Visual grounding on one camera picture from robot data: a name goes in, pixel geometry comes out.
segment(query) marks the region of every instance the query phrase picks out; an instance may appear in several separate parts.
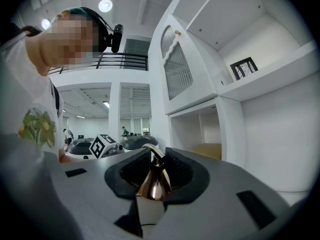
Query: ceiling light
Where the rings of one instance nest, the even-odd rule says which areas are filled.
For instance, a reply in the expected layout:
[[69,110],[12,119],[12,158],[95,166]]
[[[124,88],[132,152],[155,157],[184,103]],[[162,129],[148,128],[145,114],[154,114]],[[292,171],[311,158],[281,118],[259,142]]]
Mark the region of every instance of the ceiling light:
[[99,3],[99,10],[103,13],[109,12],[112,9],[112,2],[110,0],[102,0]]
[[51,23],[48,19],[45,18],[41,21],[41,26],[43,27],[43,29],[47,30],[51,27]]
[[109,103],[108,103],[108,102],[104,101],[103,104],[104,104],[107,108],[109,108]]

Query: black railing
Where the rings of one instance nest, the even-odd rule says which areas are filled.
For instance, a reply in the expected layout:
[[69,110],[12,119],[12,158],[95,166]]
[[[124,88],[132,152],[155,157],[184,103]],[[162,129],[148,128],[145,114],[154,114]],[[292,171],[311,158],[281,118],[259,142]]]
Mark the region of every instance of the black railing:
[[99,69],[102,67],[119,67],[120,69],[132,69],[148,71],[148,56],[132,53],[112,53],[104,52],[99,57],[84,59],[77,65],[56,67],[49,69],[49,75],[61,74],[63,71],[76,70],[80,68]]

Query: small framed picture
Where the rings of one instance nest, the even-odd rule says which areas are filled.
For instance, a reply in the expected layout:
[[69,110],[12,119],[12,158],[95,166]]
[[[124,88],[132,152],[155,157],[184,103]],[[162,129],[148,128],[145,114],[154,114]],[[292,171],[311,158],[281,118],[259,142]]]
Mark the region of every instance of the small framed picture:
[[240,60],[230,65],[237,80],[258,71],[256,64],[251,57]]

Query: white ceiling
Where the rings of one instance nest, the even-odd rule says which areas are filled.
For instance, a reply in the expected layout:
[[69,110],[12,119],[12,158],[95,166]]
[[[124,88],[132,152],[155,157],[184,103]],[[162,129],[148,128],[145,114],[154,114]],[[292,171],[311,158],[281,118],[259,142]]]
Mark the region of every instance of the white ceiling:
[[42,19],[53,19],[56,14],[70,7],[88,7],[98,12],[112,27],[122,24],[124,36],[152,37],[152,34],[172,0],[111,0],[109,12],[101,12],[101,0],[50,0],[33,10],[31,0],[25,0],[18,8],[24,25],[41,28]]
[[[86,118],[107,118],[109,109],[103,102],[110,101],[110,88],[75,88],[59,92],[64,100],[66,114]],[[148,118],[151,116],[150,89],[122,87],[120,100],[122,118]]]

